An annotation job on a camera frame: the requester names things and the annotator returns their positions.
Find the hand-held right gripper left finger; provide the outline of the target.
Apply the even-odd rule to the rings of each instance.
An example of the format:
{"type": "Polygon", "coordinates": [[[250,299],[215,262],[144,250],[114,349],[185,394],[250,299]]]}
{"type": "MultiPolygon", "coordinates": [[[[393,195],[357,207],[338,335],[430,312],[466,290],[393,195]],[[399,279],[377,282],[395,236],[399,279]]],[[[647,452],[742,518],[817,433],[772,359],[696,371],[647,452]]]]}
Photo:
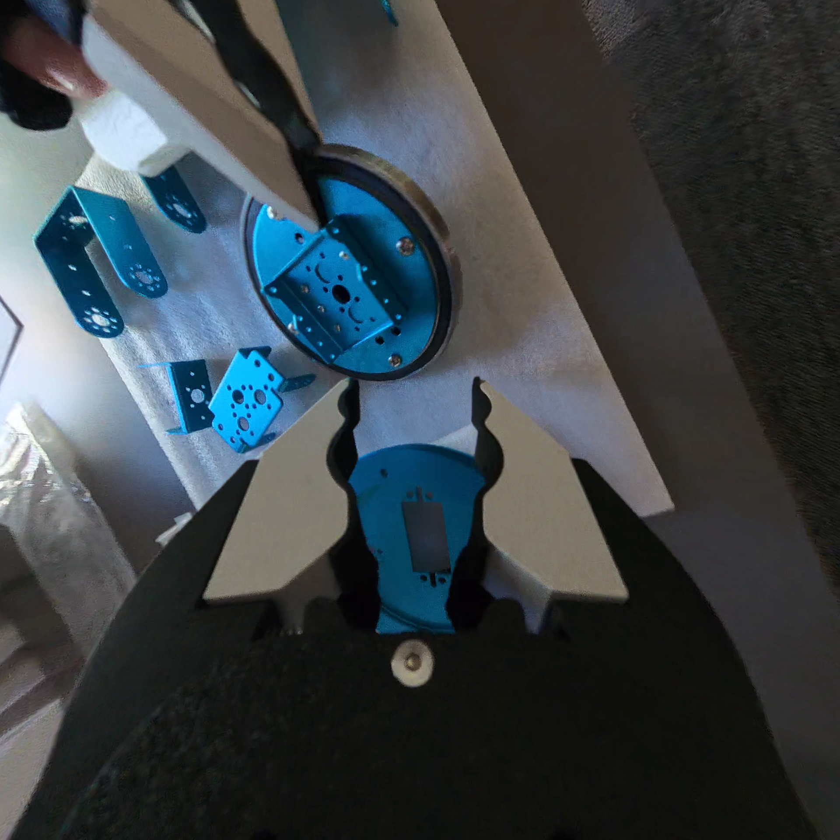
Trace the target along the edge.
{"type": "Polygon", "coordinates": [[[210,606],[268,602],[299,634],[310,601],[340,595],[330,551],[358,519],[350,478],[360,386],[344,379],[258,458],[203,599],[210,606]]]}

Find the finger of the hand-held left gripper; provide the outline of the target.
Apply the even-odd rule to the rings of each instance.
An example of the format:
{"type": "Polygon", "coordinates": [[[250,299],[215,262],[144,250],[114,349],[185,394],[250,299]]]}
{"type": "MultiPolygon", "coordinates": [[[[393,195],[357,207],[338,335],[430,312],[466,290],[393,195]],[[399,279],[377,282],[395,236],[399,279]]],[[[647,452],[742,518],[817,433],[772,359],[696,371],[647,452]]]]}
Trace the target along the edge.
{"type": "Polygon", "coordinates": [[[294,151],[322,134],[276,1],[210,1],[208,27],[228,76],[294,151]]]}
{"type": "Polygon", "coordinates": [[[209,2],[90,2],[87,60],[100,78],[253,197],[299,224],[316,199],[279,130],[237,89],[208,27],[209,2]]]}

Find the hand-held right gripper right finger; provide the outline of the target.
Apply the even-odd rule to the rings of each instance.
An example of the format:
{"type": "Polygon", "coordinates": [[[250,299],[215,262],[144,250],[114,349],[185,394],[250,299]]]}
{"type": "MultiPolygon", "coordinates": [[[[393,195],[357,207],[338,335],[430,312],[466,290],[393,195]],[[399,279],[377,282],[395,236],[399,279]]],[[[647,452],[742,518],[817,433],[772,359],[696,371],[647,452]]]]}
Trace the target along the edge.
{"type": "Polygon", "coordinates": [[[455,630],[477,628],[499,598],[533,632],[556,602],[624,604],[627,585],[568,451],[479,377],[471,423],[484,483],[451,577],[455,630]]]}

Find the blue disc with bearing ring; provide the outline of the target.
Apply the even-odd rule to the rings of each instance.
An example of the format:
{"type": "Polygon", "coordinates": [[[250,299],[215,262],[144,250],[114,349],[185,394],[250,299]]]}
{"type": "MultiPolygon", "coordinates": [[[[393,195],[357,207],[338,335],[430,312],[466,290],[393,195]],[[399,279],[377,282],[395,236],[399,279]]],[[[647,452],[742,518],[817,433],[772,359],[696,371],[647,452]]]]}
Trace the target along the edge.
{"type": "Polygon", "coordinates": [[[241,232],[263,309],[309,359],[368,382],[415,375],[457,323],[460,267],[444,219],[404,172],[325,145],[303,161],[322,223],[313,233],[248,196],[241,232]]]}

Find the grey desk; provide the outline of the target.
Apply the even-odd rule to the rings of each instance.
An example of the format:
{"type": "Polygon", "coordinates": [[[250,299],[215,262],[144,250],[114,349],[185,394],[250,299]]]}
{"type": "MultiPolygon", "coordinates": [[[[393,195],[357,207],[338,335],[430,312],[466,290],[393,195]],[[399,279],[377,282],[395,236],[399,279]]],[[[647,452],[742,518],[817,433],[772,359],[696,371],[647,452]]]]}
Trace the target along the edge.
{"type": "Polygon", "coordinates": [[[579,2],[536,29],[443,2],[501,142],[676,511],[649,523],[749,667],[793,781],[838,838],[838,606],[579,2]]]}

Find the person's left hand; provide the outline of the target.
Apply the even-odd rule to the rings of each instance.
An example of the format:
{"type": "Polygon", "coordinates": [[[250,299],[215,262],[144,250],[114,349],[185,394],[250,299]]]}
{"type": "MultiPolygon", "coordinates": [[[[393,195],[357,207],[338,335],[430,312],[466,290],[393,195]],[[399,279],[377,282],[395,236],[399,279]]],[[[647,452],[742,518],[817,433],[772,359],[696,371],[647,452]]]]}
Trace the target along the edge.
{"type": "Polygon", "coordinates": [[[96,99],[109,91],[81,50],[32,14],[6,25],[1,52],[2,59],[26,77],[70,98],[96,99]]]}

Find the row of long blue brackets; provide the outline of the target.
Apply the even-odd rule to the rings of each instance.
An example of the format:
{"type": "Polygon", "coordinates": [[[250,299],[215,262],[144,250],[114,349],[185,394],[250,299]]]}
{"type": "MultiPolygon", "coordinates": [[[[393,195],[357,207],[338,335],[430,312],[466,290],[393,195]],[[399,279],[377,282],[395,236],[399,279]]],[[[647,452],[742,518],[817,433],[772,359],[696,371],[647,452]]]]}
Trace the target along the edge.
{"type": "Polygon", "coordinates": [[[35,247],[80,329],[112,340],[125,323],[91,259],[96,244],[122,285],[158,300],[169,282],[131,205],[121,197],[69,185],[34,237],[35,247]]]}

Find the blue disc with rectangular slot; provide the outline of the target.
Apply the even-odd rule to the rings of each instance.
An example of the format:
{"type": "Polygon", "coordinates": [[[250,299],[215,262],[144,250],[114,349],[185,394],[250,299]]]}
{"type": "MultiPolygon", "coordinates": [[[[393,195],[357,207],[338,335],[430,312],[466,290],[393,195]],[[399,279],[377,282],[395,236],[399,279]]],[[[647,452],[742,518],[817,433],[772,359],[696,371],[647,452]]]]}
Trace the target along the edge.
{"type": "Polygon", "coordinates": [[[485,479],[451,448],[406,444],[361,457],[350,484],[378,565],[380,634],[452,634],[446,602],[485,479]]]}

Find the white foam sheet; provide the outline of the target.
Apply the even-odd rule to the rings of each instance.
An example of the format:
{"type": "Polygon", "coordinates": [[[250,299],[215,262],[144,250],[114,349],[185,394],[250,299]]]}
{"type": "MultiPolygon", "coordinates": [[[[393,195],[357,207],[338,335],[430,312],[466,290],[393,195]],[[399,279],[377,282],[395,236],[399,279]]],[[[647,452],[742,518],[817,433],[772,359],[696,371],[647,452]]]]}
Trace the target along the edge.
{"type": "MultiPolygon", "coordinates": [[[[461,268],[457,322],[444,351],[394,383],[360,385],[360,454],[436,443],[469,423],[478,376],[573,457],[589,462],[635,512],[675,507],[574,298],[435,2],[279,2],[316,118],[329,142],[386,159],[441,213],[461,268]]],[[[200,508],[244,460],[207,429],[169,435],[172,389],[161,368],[205,359],[217,380],[240,348],[269,345],[287,375],[317,380],[287,399],[284,431],[338,376],[282,335],[257,297],[240,220],[245,195],[201,159],[181,170],[208,229],[188,234],[152,204],[138,178],[94,157],[80,185],[118,196],[139,218],[169,282],[157,301],[119,300],[123,333],[102,342],[200,508]]]]}

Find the clear plastic bag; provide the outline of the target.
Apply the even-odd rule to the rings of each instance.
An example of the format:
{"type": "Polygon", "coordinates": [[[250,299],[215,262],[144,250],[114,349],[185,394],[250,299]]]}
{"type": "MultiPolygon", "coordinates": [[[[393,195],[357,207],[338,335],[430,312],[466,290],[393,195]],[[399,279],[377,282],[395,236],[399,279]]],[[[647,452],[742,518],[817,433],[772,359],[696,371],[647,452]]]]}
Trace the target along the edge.
{"type": "Polygon", "coordinates": [[[137,575],[77,473],[74,448],[43,410],[16,403],[1,431],[2,528],[88,657],[137,575]]]}

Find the blue metal bracket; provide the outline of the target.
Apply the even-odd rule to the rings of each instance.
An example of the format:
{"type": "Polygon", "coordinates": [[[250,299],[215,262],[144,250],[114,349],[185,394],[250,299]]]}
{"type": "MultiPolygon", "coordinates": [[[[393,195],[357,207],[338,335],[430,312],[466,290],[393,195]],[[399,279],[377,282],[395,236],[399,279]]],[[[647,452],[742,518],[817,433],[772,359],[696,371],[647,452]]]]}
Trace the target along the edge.
{"type": "Polygon", "coordinates": [[[238,455],[271,443],[277,435],[268,430],[284,406],[282,397],[316,379],[285,376],[270,362],[270,352],[269,346],[238,350],[208,405],[213,430],[238,455]]]}
{"type": "Polygon", "coordinates": [[[140,364],[139,369],[164,368],[169,376],[179,426],[169,435],[189,435],[212,427],[214,413],[209,407],[213,392],[205,360],[168,361],[140,364]]]}

